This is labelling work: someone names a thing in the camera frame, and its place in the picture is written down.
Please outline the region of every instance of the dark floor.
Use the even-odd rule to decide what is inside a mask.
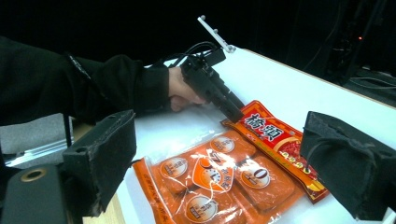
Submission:
[[[343,87],[396,108],[396,77],[360,69]]]

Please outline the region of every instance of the white table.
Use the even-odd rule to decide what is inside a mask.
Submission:
[[[337,117],[396,148],[396,109],[345,90],[245,49],[226,53],[214,66],[225,84],[245,103],[259,100],[270,112],[302,131],[308,111]],[[178,154],[213,133],[225,119],[213,105],[136,119],[137,153],[154,161]],[[154,223],[151,208],[130,169],[117,191],[126,223]],[[394,218],[389,209],[385,222]],[[277,223],[383,223],[356,221],[332,195],[313,205],[306,196]]]

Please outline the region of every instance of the black jacket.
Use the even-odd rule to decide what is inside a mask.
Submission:
[[[87,122],[125,109],[139,115],[168,99],[166,67],[145,68],[125,55],[78,61],[99,91],[65,56],[0,36],[0,126],[55,113]]]

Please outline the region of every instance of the black sleeve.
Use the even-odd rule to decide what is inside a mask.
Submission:
[[[95,122],[125,109],[139,115],[168,99],[166,67],[145,68],[124,55],[78,61],[107,100],[63,55],[0,36],[0,125],[55,113]]]

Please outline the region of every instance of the round label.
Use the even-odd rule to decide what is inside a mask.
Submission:
[[[183,175],[187,170],[187,160],[183,158],[172,158],[161,164],[161,174],[166,178],[175,178]]]
[[[211,146],[217,152],[222,152],[222,153],[229,153],[233,151],[233,148],[235,147],[233,143],[233,139],[224,136],[220,136],[213,139],[211,142]]]
[[[186,217],[196,223],[205,223],[218,212],[218,203],[205,195],[198,195],[187,202]]]
[[[254,189],[267,187],[271,180],[270,173],[263,167],[248,167],[242,172],[241,179],[245,185]]]

